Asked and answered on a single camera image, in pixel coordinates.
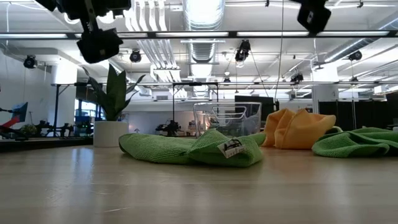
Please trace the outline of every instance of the white tag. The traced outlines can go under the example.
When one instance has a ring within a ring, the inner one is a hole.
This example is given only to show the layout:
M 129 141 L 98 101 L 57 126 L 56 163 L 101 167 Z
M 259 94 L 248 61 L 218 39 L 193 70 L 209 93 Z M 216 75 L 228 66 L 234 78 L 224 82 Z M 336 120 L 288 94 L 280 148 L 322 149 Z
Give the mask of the white tag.
M 246 146 L 242 145 L 242 143 L 237 139 L 231 139 L 230 141 L 220 144 L 217 147 L 227 159 L 246 150 Z

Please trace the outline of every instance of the white pillar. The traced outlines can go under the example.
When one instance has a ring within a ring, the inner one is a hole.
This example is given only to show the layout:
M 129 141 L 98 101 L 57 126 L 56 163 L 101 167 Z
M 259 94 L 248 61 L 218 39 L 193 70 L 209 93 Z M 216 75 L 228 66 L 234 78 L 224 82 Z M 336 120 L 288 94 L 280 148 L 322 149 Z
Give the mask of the white pillar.
M 315 82 L 337 82 L 337 68 L 333 64 L 322 66 L 323 69 L 315 70 L 312 73 L 312 80 Z M 338 85 L 314 85 L 312 86 L 313 112 L 319 113 L 318 102 L 338 100 Z
M 55 65 L 52 67 L 52 77 L 54 84 L 75 83 L 77 81 L 77 66 L 69 61 L 64 60 L 59 65 Z M 58 127 L 63 126 L 65 123 L 74 123 L 76 87 L 69 86 L 66 89 L 65 87 L 66 86 L 60 87 L 60 92 L 62 92 L 58 98 Z M 51 125 L 54 124 L 56 90 L 57 87 L 55 86 L 50 89 L 48 121 Z

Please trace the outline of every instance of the ceiling duct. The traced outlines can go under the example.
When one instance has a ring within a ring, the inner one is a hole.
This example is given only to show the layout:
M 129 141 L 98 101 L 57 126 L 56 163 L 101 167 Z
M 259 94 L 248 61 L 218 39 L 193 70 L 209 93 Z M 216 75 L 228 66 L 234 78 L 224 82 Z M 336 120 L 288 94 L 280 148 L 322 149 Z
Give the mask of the ceiling duct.
M 224 16 L 225 0 L 183 0 L 186 30 L 209 31 L 221 27 Z M 191 73 L 196 78 L 211 75 L 215 60 L 215 44 L 196 43 L 189 45 Z M 194 87 L 196 96 L 206 96 L 203 87 Z
M 398 17 L 397 12 L 393 13 L 391 16 L 385 18 L 383 21 L 378 23 L 376 26 L 371 27 L 370 30 L 397 30 L 398 29 Z M 347 43 L 337 47 L 336 49 L 328 52 L 323 56 L 323 61 L 317 64 L 331 63 L 339 59 L 347 57 L 352 53 L 358 51 L 359 49 L 379 40 L 380 38 L 362 38 L 353 39 Z

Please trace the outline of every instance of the clear plastic basket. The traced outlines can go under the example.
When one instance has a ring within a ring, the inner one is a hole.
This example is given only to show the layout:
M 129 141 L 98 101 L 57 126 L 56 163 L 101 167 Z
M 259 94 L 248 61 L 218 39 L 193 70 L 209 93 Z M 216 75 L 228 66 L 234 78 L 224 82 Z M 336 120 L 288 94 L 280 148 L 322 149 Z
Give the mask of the clear plastic basket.
M 195 103 L 197 138 L 215 128 L 227 137 L 255 134 L 261 127 L 261 103 Z

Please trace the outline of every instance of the wooden table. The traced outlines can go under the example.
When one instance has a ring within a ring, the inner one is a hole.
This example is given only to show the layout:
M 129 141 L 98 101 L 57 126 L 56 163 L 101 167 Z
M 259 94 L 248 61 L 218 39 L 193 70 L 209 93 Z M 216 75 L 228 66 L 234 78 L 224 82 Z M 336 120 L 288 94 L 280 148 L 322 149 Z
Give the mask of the wooden table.
M 398 159 L 264 149 L 247 169 L 119 149 L 0 154 L 0 223 L 398 223 Z

